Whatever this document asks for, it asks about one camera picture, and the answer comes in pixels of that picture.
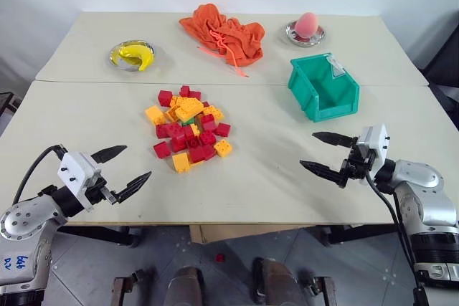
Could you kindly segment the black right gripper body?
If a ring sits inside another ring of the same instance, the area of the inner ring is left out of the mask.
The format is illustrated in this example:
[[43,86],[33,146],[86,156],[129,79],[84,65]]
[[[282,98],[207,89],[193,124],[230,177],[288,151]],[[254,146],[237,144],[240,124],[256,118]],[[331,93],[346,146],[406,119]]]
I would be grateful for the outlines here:
[[340,187],[345,187],[349,179],[365,180],[376,159],[376,151],[367,145],[358,144],[358,138],[351,139],[350,152],[341,165]]

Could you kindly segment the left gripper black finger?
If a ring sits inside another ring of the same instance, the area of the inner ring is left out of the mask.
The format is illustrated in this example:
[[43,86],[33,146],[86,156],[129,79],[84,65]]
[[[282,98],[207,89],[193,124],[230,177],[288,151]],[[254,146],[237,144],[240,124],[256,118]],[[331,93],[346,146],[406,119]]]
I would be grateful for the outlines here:
[[126,187],[119,193],[115,193],[115,200],[117,202],[124,202],[128,198],[132,197],[135,193],[137,193],[141,187],[147,182],[147,180],[150,178],[152,172],[149,171],[132,181],[130,181]]
[[126,145],[115,145],[109,148],[104,148],[90,156],[91,161],[94,164],[103,164],[114,159],[120,153],[122,153],[128,146]]

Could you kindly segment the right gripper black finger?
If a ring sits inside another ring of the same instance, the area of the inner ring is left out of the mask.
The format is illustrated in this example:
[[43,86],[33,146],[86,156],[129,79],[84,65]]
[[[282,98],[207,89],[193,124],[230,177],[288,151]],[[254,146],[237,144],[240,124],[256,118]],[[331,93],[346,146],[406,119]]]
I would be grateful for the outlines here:
[[315,132],[312,134],[312,136],[329,145],[334,145],[334,146],[339,145],[345,148],[352,148],[358,140],[357,137],[349,137],[349,136],[342,135],[339,133],[332,133],[332,132],[325,132],[325,131]]
[[334,171],[330,169],[328,166],[313,161],[300,160],[299,163],[306,170],[310,171],[311,173],[315,174],[320,178],[335,183],[340,188],[344,188],[347,185],[348,177],[345,176],[345,174],[342,172]]

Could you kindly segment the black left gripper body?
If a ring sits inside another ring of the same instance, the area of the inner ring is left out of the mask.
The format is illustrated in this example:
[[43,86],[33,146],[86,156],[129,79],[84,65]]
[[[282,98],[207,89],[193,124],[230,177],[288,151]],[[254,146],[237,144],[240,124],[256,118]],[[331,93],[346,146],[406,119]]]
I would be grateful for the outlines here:
[[106,200],[110,204],[116,204],[118,202],[115,192],[110,191],[105,186],[106,183],[107,181],[103,177],[99,177],[93,186],[87,188],[85,197],[91,205],[98,204],[102,200]]

